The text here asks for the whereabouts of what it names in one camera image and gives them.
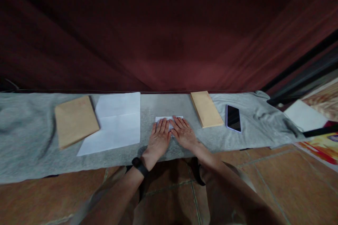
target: hand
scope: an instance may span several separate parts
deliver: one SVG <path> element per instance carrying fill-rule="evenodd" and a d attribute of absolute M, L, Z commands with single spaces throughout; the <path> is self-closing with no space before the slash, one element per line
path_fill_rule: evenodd
<path fill-rule="evenodd" d="M 178 143 L 192 151 L 195 145 L 199 144 L 194 131 L 191 129 L 186 119 L 176 118 L 173 116 L 173 120 L 169 120 L 171 125 L 174 127 L 170 132 L 176 137 Z"/>
<path fill-rule="evenodd" d="M 151 155 L 156 162 L 168 149 L 170 136 L 169 121 L 167 121 L 166 118 L 160 119 L 157 127 L 156 122 L 153 124 L 146 152 Z"/>

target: gray cloth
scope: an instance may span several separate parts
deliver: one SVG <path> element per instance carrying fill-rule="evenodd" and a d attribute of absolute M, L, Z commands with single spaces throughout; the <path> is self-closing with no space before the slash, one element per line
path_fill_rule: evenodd
<path fill-rule="evenodd" d="M 266 102 L 269 96 L 261 91 L 210 94 L 224 121 L 227 104 L 239 108 L 242 133 L 225 126 L 202 129 L 188 94 L 146 94 L 141 95 L 139 144 L 77 157 L 82 141 L 64 150 L 58 148 L 54 108 L 81 96 L 84 94 L 0 94 L 0 183 L 129 165 L 145 150 L 155 116 L 182 115 L 211 152 L 277 146 L 304 139 L 282 112 Z M 91 96 L 94 106 L 99 97 Z M 161 161 L 191 156 L 172 139 Z"/>

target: manila envelope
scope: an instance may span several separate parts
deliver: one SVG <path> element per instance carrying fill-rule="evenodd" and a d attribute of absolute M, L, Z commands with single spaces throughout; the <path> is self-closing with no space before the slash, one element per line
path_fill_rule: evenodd
<path fill-rule="evenodd" d="M 100 130 L 88 96 L 57 105 L 55 118 L 60 149 Z"/>

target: forearm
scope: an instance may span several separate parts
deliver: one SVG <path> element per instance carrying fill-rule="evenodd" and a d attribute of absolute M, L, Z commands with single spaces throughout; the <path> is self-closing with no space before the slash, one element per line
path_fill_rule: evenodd
<path fill-rule="evenodd" d="M 150 171 L 156 164 L 157 158 L 146 151 L 141 156 L 144 166 Z M 116 184 L 102 197 L 98 204 L 86 216 L 82 224 L 118 224 L 135 195 L 144 176 L 132 167 Z"/>
<path fill-rule="evenodd" d="M 212 173 L 226 197 L 244 215 L 248 224 L 282 224 L 270 207 L 229 167 L 201 143 L 192 148 L 203 167 Z"/>

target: smartphone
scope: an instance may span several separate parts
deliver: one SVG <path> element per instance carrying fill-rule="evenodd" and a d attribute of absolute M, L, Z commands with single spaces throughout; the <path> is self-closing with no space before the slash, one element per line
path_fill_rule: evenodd
<path fill-rule="evenodd" d="M 226 127 L 239 133 L 242 132 L 239 109 L 231 105 L 226 105 Z"/>

